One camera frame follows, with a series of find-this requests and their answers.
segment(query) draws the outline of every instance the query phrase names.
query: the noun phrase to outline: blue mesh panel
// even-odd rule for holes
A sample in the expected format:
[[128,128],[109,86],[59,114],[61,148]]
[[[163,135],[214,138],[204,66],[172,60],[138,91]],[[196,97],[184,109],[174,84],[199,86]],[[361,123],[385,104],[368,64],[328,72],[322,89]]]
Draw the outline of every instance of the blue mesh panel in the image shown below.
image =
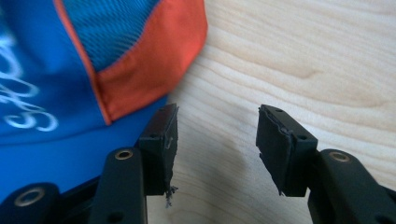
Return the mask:
[[100,71],[134,45],[159,0],[64,0],[93,67]]

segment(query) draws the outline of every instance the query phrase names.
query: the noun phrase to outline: metal screw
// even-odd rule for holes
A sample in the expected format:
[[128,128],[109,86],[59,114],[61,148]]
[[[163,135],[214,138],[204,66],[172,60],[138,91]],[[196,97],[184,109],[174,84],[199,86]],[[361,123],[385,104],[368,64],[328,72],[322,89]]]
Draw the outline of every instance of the metal screw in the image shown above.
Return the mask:
[[46,191],[40,187],[29,189],[20,196],[18,196],[14,204],[18,207],[28,206],[30,204],[40,201],[45,194]]
[[131,150],[125,149],[117,152],[116,159],[119,161],[124,161],[126,159],[131,158],[133,155],[134,153]]
[[340,161],[340,162],[350,161],[350,158],[346,154],[341,153],[341,152],[333,151],[333,152],[329,153],[329,155],[336,161]]

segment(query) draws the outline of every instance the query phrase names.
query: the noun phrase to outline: fabric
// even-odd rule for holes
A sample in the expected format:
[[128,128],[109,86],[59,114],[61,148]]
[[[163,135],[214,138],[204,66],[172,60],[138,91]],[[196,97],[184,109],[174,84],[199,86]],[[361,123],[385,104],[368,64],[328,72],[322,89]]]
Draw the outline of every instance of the fabric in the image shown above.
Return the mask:
[[0,202],[134,145],[205,43],[202,0],[0,0]]

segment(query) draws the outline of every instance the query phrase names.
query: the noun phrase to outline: cap visor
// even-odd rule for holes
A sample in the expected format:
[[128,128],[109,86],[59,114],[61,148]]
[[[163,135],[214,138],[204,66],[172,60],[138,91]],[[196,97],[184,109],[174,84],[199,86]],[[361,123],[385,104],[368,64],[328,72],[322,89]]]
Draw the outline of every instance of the cap visor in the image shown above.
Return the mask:
[[166,97],[112,125],[53,142],[0,146],[0,202],[28,184],[50,182],[61,192],[96,176],[106,155],[132,147]]

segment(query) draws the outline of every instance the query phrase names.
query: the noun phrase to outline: light wood surface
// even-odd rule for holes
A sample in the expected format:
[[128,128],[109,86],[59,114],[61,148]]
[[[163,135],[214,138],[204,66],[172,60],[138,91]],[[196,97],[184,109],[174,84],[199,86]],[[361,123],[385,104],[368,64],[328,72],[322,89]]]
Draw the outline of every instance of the light wood surface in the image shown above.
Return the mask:
[[149,223],[312,223],[255,147],[258,107],[284,109],[318,140],[396,189],[396,2],[207,0],[205,48],[179,106],[173,206]]

